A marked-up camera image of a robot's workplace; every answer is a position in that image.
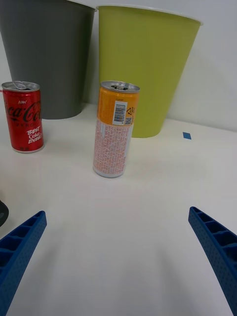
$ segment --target soda can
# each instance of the soda can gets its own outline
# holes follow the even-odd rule
[[[40,86],[26,81],[5,82],[2,93],[14,150],[33,153],[43,147]]]
[[[101,83],[93,168],[103,177],[124,173],[139,91],[136,85],[122,81]]]

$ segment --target blue tape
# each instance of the blue tape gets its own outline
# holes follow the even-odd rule
[[[183,132],[183,135],[184,135],[184,138],[186,138],[186,139],[191,139],[190,133],[185,133],[185,132]]]

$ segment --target lime green bin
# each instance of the lime green bin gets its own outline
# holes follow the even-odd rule
[[[98,8],[100,81],[139,86],[132,136],[157,135],[201,22],[151,8]]]

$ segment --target can label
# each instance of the can label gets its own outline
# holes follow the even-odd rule
[[[40,91],[3,90],[7,123],[12,147],[32,152],[43,146]]]
[[[132,136],[138,93],[100,88],[94,169],[105,177],[123,174]]]
[[[101,87],[97,118],[107,125],[131,126],[137,100],[138,94],[114,93]]]
[[[102,123],[96,124],[94,167],[108,175],[123,173],[132,136],[130,127],[114,127]]]

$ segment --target coca-cola can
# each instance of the coca-cola can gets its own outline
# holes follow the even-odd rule
[[[40,86],[26,81],[2,85],[11,145],[20,153],[33,153],[43,147]]]

